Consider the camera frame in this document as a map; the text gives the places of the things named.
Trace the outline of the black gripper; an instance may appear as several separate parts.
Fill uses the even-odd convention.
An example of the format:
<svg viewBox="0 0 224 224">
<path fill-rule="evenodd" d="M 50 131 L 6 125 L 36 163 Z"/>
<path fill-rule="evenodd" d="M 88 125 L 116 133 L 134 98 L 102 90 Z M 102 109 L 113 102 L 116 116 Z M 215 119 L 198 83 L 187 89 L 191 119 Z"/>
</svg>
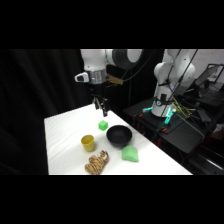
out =
<svg viewBox="0 0 224 224">
<path fill-rule="evenodd" d="M 109 100 L 105 99 L 106 97 L 106 83 L 101 84 L 90 84 L 90 92 L 91 95 L 94 97 L 93 103 L 95 104 L 96 110 L 101 109 L 100 102 L 98 98 L 102 99 L 102 110 L 103 110 L 103 116 L 106 117 L 109 110 Z"/>
</svg>

